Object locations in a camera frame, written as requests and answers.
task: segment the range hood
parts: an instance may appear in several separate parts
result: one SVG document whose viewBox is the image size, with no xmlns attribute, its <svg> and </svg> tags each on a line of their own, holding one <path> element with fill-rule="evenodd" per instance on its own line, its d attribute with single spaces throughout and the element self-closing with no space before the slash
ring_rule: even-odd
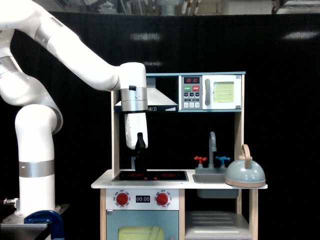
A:
<svg viewBox="0 0 320 240">
<path fill-rule="evenodd" d="M 146 78 L 146 93 L 148 112 L 167 113 L 178 112 L 179 106 L 158 89 L 156 89 L 156 78 Z M 121 101 L 114 106 L 115 113 L 121 113 Z"/>
</svg>

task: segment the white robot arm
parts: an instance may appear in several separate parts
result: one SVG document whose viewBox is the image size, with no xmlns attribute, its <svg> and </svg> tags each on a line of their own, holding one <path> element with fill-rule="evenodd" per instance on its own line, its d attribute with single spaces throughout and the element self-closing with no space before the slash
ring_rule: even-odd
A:
<svg viewBox="0 0 320 240">
<path fill-rule="evenodd" d="M 54 145 L 63 118 L 35 78 L 22 72 L 10 43 L 20 30 L 46 48 L 91 87 L 121 91 L 126 144 L 148 147 L 145 66 L 129 62 L 112 66 L 86 47 L 69 28 L 31 0 L 0 0 L 0 96 L 22 106 L 15 119 L 19 148 L 20 213 L 55 209 Z"/>
<path fill-rule="evenodd" d="M 137 134 L 142 133 L 145 146 L 148 147 L 145 66 L 137 62 L 120 66 L 108 64 L 85 46 L 73 31 L 31 0 L 0 0 L 0 61 L 2 63 L 0 79 L 3 78 L 2 81 L 0 80 L 2 82 L 0 82 L 0 94 L 6 102 L 21 106 L 34 103 L 50 106 L 59 113 L 58 118 L 61 119 L 61 124 L 57 126 L 58 129 L 55 132 L 62 126 L 59 109 L 51 97 L 50 103 L 48 98 L 43 98 L 44 94 L 47 94 L 45 97 L 49 94 L 36 79 L 28 82 L 32 92 L 28 93 L 27 101 L 25 96 L 12 93 L 16 89 L 11 79 L 16 78 L 19 81 L 18 79 L 21 78 L 19 75 L 22 73 L 10 52 L 10 41 L 14 29 L 29 35 L 94 89 L 120 90 L 122 111 L 126 113 L 126 144 L 130 149 L 135 149 L 138 141 Z"/>
</svg>

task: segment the red knob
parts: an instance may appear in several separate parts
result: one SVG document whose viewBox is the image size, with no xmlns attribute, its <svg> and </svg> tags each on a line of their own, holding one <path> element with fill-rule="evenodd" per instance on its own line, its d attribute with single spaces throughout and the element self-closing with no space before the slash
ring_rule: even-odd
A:
<svg viewBox="0 0 320 240">
<path fill-rule="evenodd" d="M 205 162 L 205 161 L 207 161 L 207 158 L 206 157 L 200 157 L 200 156 L 196 156 L 195 158 L 194 158 L 194 160 L 199 160 L 199 164 L 202 164 L 202 162 Z"/>
<path fill-rule="evenodd" d="M 166 205 L 168 202 L 168 196 L 165 193 L 159 193 L 158 196 L 156 196 L 156 203 L 159 205 Z"/>
<path fill-rule="evenodd" d="M 119 193 L 118 196 L 116 196 L 116 202 L 119 204 L 119 205 L 125 205 L 129 200 L 129 197 L 126 193 Z"/>
</svg>

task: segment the white countertop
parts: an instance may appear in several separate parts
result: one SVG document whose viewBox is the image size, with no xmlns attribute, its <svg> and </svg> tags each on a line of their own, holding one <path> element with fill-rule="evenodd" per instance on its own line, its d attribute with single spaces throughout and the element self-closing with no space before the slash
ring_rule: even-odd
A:
<svg viewBox="0 0 320 240">
<path fill-rule="evenodd" d="M 153 171 L 174 171 L 170 170 L 155 170 Z M 112 170 L 107 170 L 102 174 L 91 187 L 93 189 L 250 189 L 246 187 L 237 187 L 230 186 L 226 183 L 195 183 L 194 178 L 192 177 L 195 174 L 195 170 L 181 170 L 186 171 L 188 181 L 112 181 Z M 256 187 L 253 189 L 267 189 L 268 185 L 266 184 L 263 187 Z"/>
</svg>

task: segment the microwave display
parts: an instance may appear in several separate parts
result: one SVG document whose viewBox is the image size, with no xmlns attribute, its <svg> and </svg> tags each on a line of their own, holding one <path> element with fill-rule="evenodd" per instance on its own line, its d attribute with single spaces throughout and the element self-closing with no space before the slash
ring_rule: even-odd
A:
<svg viewBox="0 0 320 240">
<path fill-rule="evenodd" d="M 191 77 L 184 78 L 184 84 L 199 84 L 199 83 L 200 83 L 200 77 L 198 76 L 191 76 Z"/>
</svg>

